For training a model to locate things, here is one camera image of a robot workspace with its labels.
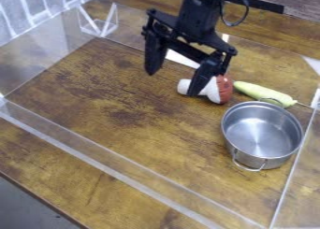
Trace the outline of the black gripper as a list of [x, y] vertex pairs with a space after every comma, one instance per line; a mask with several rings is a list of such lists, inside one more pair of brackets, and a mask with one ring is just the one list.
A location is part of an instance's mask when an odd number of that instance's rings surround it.
[[197, 96], [211, 77], [226, 73], [237, 50], [218, 37], [214, 27], [202, 32], [203, 24], [190, 16], [190, 12], [174, 16], [151, 8], [146, 14], [147, 23], [140, 32], [144, 39], [144, 71], [152, 76], [160, 69], [166, 52], [174, 50], [199, 63], [187, 88], [187, 95]]

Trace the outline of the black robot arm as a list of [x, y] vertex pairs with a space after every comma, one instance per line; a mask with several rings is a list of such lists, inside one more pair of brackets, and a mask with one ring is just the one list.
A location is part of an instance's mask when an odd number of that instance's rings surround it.
[[211, 77], [226, 73], [235, 48], [217, 35], [215, 26], [225, 0], [182, 0], [178, 16], [154, 8], [146, 11], [144, 71], [152, 76], [160, 69], [167, 50], [199, 64], [187, 88], [195, 96]]

